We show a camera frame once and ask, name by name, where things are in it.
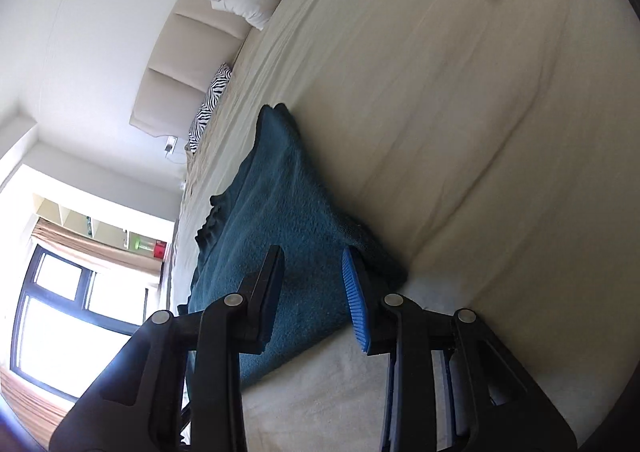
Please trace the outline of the white wall shelf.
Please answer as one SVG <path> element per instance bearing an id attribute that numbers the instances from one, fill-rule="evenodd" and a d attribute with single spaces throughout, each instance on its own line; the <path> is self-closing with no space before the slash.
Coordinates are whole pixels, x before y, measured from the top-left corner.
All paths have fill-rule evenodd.
<path id="1" fill-rule="evenodd" d="M 38 219 L 47 219 L 60 227 L 66 227 L 67 230 L 87 236 L 95 241 L 155 259 L 153 246 L 156 241 L 161 241 L 161 239 L 147 237 L 122 227 L 115 227 L 104 221 L 95 220 L 93 217 L 63 207 L 40 196 L 35 199 L 35 207 Z"/>

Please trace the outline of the red storage box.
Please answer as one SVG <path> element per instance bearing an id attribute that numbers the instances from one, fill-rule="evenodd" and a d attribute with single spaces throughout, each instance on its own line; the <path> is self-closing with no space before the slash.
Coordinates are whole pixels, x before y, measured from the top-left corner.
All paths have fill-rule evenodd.
<path id="1" fill-rule="evenodd" d="M 156 241 L 153 246 L 153 257 L 158 260 L 165 258 L 167 244 L 163 241 Z"/>

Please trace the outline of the zebra print pillow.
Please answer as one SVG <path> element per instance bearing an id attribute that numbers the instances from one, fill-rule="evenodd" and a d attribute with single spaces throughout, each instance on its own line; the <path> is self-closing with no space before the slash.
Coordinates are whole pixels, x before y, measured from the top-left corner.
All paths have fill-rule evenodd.
<path id="1" fill-rule="evenodd" d="M 224 95 L 227 86 L 232 77 L 232 67 L 227 64 L 221 64 L 214 74 L 214 78 L 209 83 L 205 92 L 203 102 L 196 112 L 186 138 L 186 146 L 184 149 L 189 154 L 195 154 L 200 146 L 202 136 L 206 130 L 209 120 L 212 119 L 214 112 Z"/>

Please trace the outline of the beige curtain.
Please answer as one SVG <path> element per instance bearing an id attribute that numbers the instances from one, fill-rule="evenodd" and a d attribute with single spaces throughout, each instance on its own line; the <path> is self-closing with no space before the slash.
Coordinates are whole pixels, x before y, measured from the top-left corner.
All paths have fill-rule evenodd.
<path id="1" fill-rule="evenodd" d="M 95 241 L 87 236 L 67 230 L 66 227 L 60 227 L 47 219 L 38 219 L 32 229 L 32 237 L 82 261 L 119 265 L 119 267 L 155 277 L 159 277 L 162 272 L 162 261 L 160 260 Z"/>

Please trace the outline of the beige padded headboard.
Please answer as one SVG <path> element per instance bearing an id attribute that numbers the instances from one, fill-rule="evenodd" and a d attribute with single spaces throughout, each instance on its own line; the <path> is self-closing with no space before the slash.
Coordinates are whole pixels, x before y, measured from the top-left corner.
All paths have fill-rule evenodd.
<path id="1" fill-rule="evenodd" d="M 185 138 L 209 83 L 234 61 L 250 25 L 205 0 L 178 0 L 146 65 L 131 126 L 154 138 Z"/>

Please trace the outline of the beige bed sheet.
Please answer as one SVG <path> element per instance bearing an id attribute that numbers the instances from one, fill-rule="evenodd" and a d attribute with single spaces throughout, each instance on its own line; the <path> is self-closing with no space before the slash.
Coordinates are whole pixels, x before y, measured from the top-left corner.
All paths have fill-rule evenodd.
<path id="1" fill-rule="evenodd" d="M 477 310 L 587 440 L 639 361 L 639 21 L 627 0 L 282 0 L 186 178 L 195 234 L 283 103 L 425 307 Z"/>

